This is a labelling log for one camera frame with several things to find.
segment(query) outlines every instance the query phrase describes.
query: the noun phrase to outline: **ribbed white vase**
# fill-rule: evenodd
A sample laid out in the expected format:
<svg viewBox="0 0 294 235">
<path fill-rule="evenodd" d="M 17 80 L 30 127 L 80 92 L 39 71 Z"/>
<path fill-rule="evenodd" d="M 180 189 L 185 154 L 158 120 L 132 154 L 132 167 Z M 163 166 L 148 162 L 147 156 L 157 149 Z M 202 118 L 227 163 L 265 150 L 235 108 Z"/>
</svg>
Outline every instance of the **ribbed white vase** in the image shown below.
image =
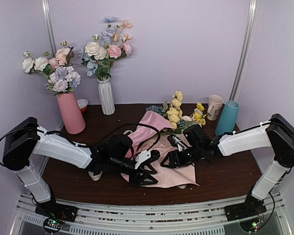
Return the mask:
<svg viewBox="0 0 294 235">
<path fill-rule="evenodd" d="M 99 90 L 101 107 L 102 107 L 103 114 L 105 115 L 111 115 L 116 110 L 114 107 L 112 87 L 111 87 L 111 83 L 109 82 L 109 79 L 110 78 L 104 81 L 98 80 L 99 82 L 98 90 Z"/>
</svg>

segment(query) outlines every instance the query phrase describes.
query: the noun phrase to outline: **dark wooden surface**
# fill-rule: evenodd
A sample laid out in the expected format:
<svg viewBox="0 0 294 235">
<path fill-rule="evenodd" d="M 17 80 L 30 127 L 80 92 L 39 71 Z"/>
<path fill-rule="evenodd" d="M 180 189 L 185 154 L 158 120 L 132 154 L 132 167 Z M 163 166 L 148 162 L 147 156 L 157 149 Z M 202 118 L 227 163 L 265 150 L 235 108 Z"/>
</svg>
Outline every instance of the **dark wooden surface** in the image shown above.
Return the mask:
<svg viewBox="0 0 294 235">
<path fill-rule="evenodd" d="M 91 105 L 84 113 L 86 129 L 78 135 L 64 133 L 73 141 L 92 144 L 124 123 L 139 122 L 148 104 L 116 105 L 111 116 L 102 114 L 99 105 Z M 184 114 L 190 115 L 196 107 L 183 104 Z M 205 132 L 212 138 L 217 121 L 208 121 Z M 196 163 L 196 182 L 186 189 L 137 188 L 125 181 L 118 172 L 103 173 L 93 181 L 88 172 L 74 165 L 49 159 L 43 178 L 52 187 L 56 198 L 109 205 L 172 205 L 204 202 L 247 194 L 261 173 L 250 151 L 223 159 Z"/>
</svg>

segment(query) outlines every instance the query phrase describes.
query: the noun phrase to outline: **white rose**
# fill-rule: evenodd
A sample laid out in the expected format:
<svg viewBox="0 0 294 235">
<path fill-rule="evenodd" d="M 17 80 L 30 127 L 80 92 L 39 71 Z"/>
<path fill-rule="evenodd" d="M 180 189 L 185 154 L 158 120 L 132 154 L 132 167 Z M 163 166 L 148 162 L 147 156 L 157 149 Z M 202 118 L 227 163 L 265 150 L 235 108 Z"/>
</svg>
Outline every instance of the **white rose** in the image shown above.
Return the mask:
<svg viewBox="0 0 294 235">
<path fill-rule="evenodd" d="M 103 60 L 106 57 L 107 54 L 107 50 L 103 47 L 100 47 L 97 54 L 94 55 L 94 58 L 96 60 Z"/>
<path fill-rule="evenodd" d="M 23 63 L 22 63 L 22 69 L 24 72 L 29 73 L 29 71 L 32 69 L 34 65 L 34 59 L 31 57 L 28 57 L 26 59 L 24 59 Z"/>
<path fill-rule="evenodd" d="M 39 57 L 38 59 L 35 60 L 35 69 L 38 71 L 44 70 L 46 65 L 48 64 L 48 58 L 47 57 Z"/>
<path fill-rule="evenodd" d="M 67 81 L 59 80 L 55 83 L 53 87 L 54 92 L 64 92 L 66 88 L 68 87 Z"/>
<path fill-rule="evenodd" d="M 51 82 L 56 83 L 57 79 L 55 77 L 55 73 L 50 74 L 49 79 L 51 80 Z"/>
<path fill-rule="evenodd" d="M 96 43 L 96 42 L 88 43 L 85 46 L 85 53 L 87 53 L 88 56 L 93 56 L 98 53 L 99 48 L 100 48 L 99 43 Z"/>
</svg>

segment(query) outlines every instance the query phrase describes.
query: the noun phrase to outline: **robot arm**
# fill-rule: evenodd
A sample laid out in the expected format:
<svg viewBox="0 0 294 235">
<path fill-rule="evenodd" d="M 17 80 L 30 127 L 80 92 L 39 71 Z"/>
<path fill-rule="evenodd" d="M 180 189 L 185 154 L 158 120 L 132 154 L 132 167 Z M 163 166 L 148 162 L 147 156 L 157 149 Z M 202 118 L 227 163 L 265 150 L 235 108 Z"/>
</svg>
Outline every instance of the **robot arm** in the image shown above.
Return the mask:
<svg viewBox="0 0 294 235">
<path fill-rule="evenodd" d="M 157 150 L 144 151 L 137 161 L 125 158 L 132 147 L 132 140 L 125 135 L 114 135 L 107 143 L 94 147 L 69 142 L 65 138 L 48 132 L 37 124 L 37 119 L 29 117 L 6 135 L 3 165 L 14 171 L 26 188 L 32 193 L 36 203 L 36 212 L 50 218 L 73 222 L 76 207 L 56 203 L 52 189 L 44 182 L 35 170 L 29 157 L 31 154 L 49 156 L 79 168 L 87 169 L 95 175 L 108 167 L 116 168 L 120 173 L 129 175 L 129 182 L 136 186 L 156 184 L 151 176 L 155 170 L 147 170 L 151 162 L 160 155 Z"/>
<path fill-rule="evenodd" d="M 245 202 L 225 208 L 229 221 L 255 215 L 260 207 L 264 211 L 263 200 L 294 166 L 294 128 L 280 114 L 273 115 L 259 126 L 216 136 L 213 140 L 199 125 L 189 127 L 183 134 L 191 147 L 169 152 L 161 162 L 162 166 L 175 168 L 189 165 L 202 157 L 229 156 L 260 147 L 273 148 L 274 159 L 252 187 Z"/>
</svg>

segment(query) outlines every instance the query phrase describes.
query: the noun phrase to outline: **yellow flower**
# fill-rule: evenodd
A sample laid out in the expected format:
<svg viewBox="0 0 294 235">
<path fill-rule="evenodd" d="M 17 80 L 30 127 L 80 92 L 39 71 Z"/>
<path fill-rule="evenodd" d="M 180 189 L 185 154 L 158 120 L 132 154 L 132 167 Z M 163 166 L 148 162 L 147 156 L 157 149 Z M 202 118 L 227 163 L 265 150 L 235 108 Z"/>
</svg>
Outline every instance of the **yellow flower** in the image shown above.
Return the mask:
<svg viewBox="0 0 294 235">
<path fill-rule="evenodd" d="M 183 111 L 180 110 L 180 111 L 178 112 L 178 117 L 179 117 L 179 118 L 182 118 L 182 115 L 183 115 Z"/>
<path fill-rule="evenodd" d="M 124 34 L 124 37 L 129 41 L 131 40 L 133 37 L 131 37 L 128 33 Z"/>
<path fill-rule="evenodd" d="M 113 33 L 113 41 L 116 42 L 119 38 L 119 35 Z"/>
<path fill-rule="evenodd" d="M 172 115 L 172 114 L 178 114 L 179 112 L 175 109 L 175 108 L 173 108 L 173 107 L 170 107 L 170 109 L 169 109 L 169 111 L 167 111 L 167 114 L 168 115 Z"/>
<path fill-rule="evenodd" d="M 199 122 L 202 126 L 206 125 L 206 120 L 204 118 L 201 118 Z"/>
<path fill-rule="evenodd" d="M 170 122 L 177 122 L 178 123 L 181 120 L 177 114 L 168 115 L 168 118 L 169 118 Z"/>
<path fill-rule="evenodd" d="M 175 107 L 177 110 L 180 110 L 181 105 L 182 105 L 182 103 L 180 101 L 178 101 L 176 98 L 174 98 L 171 101 L 171 106 Z"/>
<path fill-rule="evenodd" d="M 199 103 L 199 102 L 197 103 L 197 108 L 198 108 L 199 111 L 204 111 L 205 110 L 204 106 L 202 106 L 202 104 Z"/>
<path fill-rule="evenodd" d="M 202 118 L 202 115 L 200 115 L 200 113 L 198 113 L 198 112 L 195 112 L 195 113 L 194 113 L 194 119 L 195 119 L 196 121 L 199 121 L 201 118 Z"/>
<path fill-rule="evenodd" d="M 178 101 L 182 102 L 182 100 L 183 100 L 183 93 L 182 92 L 175 91 L 175 94 L 174 94 L 173 98 L 176 98 Z"/>
<path fill-rule="evenodd" d="M 131 28 L 133 26 L 133 24 L 128 20 L 122 21 L 122 24 L 124 28 Z"/>
<path fill-rule="evenodd" d="M 176 122 L 170 122 L 171 123 L 171 125 L 173 126 L 173 129 L 176 129 L 177 128 L 177 124 L 176 124 Z"/>
</svg>

